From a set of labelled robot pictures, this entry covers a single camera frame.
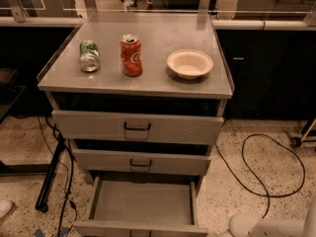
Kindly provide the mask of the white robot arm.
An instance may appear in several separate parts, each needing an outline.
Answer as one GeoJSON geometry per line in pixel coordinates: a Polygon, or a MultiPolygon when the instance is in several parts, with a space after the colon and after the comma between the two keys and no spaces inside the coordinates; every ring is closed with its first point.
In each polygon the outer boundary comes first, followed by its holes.
{"type": "Polygon", "coordinates": [[[265,219],[237,213],[219,237],[316,237],[316,197],[305,219],[265,219]]]}

